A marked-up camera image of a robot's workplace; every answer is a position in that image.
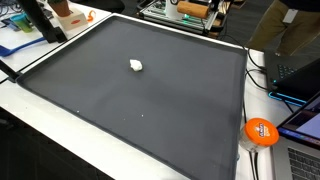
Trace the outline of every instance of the desk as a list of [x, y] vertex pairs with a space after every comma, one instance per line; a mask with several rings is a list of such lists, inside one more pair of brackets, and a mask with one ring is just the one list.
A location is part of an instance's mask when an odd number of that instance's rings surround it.
[[[136, 21], [187, 34], [214, 43], [240, 48], [236, 45], [212, 40], [150, 22], [142, 20]], [[66, 42], [63, 46], [58, 47], [54, 52], [67, 46], [70, 42], [72, 42], [72, 40]], [[40, 63], [54, 52], [45, 55], [30, 67], [24, 69], [22, 73]], [[263, 54], [257, 51], [252, 51], [251, 54], [253, 59], [261, 64], [263, 61]], [[248, 68], [254, 68], [250, 61], [248, 61]], [[263, 76], [257, 75], [255, 78], [261, 85], [265, 84]], [[0, 106], [5, 110], [11, 112], [25, 123], [115, 179], [188, 179], [165, 164], [118, 140], [114, 136], [88, 124], [65, 110], [31, 94], [17, 84], [5, 81], [0, 85], [0, 93]], [[248, 118], [259, 116], [269, 119], [277, 125], [290, 114], [290, 111], [282, 102], [268, 98], [267, 94], [256, 88], [249, 79], [246, 81], [245, 102]], [[248, 153], [241, 147], [239, 147], [239, 153], [240, 160], [238, 161], [236, 179], [253, 179]], [[259, 172], [260, 179], [273, 179], [269, 149], [262, 151], [259, 155]]]
[[[79, 33], [86, 30], [88, 27], [95, 25], [97, 22], [101, 21], [102, 19], [106, 18], [110, 15], [110, 12], [102, 11], [99, 9], [75, 4], [69, 2], [70, 7], [74, 7], [82, 11], [85, 16], [89, 14], [91, 10], [96, 12], [96, 17], [94, 21], [90, 22], [88, 26], [81, 26], [75, 28], [73, 30], [65, 32], [67, 38], [70, 40]], [[51, 19], [51, 23], [54, 27], [60, 26], [59, 21], [56, 18]], [[0, 44], [5, 46], [9, 49], [18, 47], [24, 43], [28, 43], [32, 40], [38, 39], [42, 37], [42, 34], [34, 27], [31, 33], [24, 33], [22, 31], [14, 32], [10, 28], [2, 28], [0, 29]], [[11, 67], [14, 71], [20, 71], [22, 68], [26, 67], [27, 65], [31, 64], [34, 61], [37, 61], [40, 57], [47, 54], [48, 52], [54, 50], [55, 48], [61, 46], [63, 44], [55, 43], [47, 43], [46, 41], [37, 43], [35, 45], [26, 47], [24, 49], [19, 50], [18, 52], [12, 54], [8, 57], [0, 57], [0, 59], [5, 62], [9, 67]], [[7, 75], [0, 71], [0, 82], [7, 78]]]

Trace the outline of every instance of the orange object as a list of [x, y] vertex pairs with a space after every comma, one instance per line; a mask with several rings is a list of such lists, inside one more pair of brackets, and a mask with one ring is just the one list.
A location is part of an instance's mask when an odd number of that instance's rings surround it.
[[277, 128], [262, 118], [250, 119], [244, 127], [248, 139], [256, 145], [271, 146], [279, 140]]
[[88, 22], [92, 22], [95, 17], [96, 17], [96, 12], [95, 12], [94, 10], [91, 10], [91, 11], [89, 12], [87, 21], [88, 21]]
[[188, 14], [201, 19], [207, 19], [209, 7], [195, 3], [179, 1], [177, 11], [182, 14]]

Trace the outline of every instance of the person's leg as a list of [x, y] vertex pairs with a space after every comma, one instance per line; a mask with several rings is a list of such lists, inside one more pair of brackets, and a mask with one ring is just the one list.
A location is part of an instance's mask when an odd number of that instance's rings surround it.
[[265, 48], [265, 46], [274, 37], [286, 29], [286, 26], [282, 20], [287, 11], [288, 7], [285, 4], [279, 0], [274, 0], [260, 20], [246, 47], [259, 51], [263, 50], [263, 48]]
[[312, 42], [320, 33], [320, 12], [299, 11], [282, 36], [277, 53], [292, 55]]

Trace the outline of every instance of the black bar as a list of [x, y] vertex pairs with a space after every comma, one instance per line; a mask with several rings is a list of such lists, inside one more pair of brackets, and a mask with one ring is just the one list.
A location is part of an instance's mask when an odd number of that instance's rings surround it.
[[37, 29], [46, 38], [48, 43], [62, 43], [67, 40], [67, 37], [60, 27], [53, 27], [49, 19], [42, 12], [36, 0], [16, 0], [21, 8], [28, 15], [28, 19], [34, 24]]
[[15, 80], [19, 77], [19, 73], [16, 73], [13, 69], [11, 69], [8, 65], [6, 65], [2, 60], [0, 60], [0, 70], [9, 76], [9, 80], [15, 82]]

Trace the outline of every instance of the laptop screen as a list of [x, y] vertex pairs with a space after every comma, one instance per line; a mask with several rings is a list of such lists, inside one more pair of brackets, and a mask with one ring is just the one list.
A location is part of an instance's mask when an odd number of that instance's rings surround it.
[[320, 93], [283, 123], [278, 131], [285, 136], [320, 147]]

